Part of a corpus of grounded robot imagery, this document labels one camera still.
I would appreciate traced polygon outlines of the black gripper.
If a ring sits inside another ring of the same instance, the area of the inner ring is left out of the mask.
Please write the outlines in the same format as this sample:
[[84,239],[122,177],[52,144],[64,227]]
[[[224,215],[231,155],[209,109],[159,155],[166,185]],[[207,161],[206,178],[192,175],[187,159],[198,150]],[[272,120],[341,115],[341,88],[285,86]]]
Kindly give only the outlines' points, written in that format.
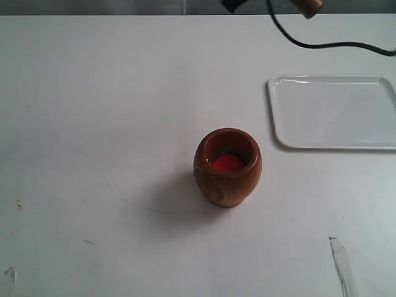
[[221,0],[220,4],[230,13],[234,14],[235,11],[248,0]]

